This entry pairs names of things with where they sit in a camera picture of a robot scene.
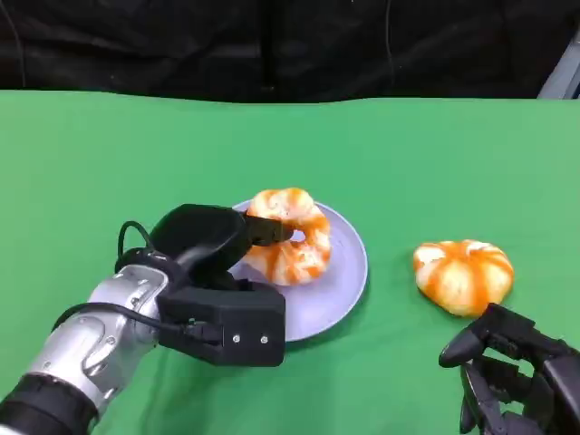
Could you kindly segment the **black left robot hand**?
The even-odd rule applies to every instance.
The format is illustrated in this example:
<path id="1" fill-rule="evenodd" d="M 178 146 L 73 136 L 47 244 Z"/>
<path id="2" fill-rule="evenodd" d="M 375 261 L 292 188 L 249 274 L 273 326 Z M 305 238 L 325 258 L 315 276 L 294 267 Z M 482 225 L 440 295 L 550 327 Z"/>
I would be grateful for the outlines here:
<path id="1" fill-rule="evenodd" d="M 253 217 L 219 206 L 183 204 L 152 229 L 150 242 L 187 273 L 193 285 L 215 290 L 245 291 L 229 269 L 252 247 L 270 247 L 289 240 L 295 229 L 278 220 Z"/>

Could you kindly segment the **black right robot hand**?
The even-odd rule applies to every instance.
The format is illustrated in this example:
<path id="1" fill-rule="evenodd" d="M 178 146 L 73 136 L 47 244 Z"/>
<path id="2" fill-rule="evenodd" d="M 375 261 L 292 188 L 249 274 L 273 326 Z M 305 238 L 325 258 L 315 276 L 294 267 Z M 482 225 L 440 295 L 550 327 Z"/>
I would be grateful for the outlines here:
<path id="1" fill-rule="evenodd" d="M 460 368 L 462 434 L 579 431 L 579 352 L 525 316 L 489 304 L 447 344 L 439 364 Z"/>

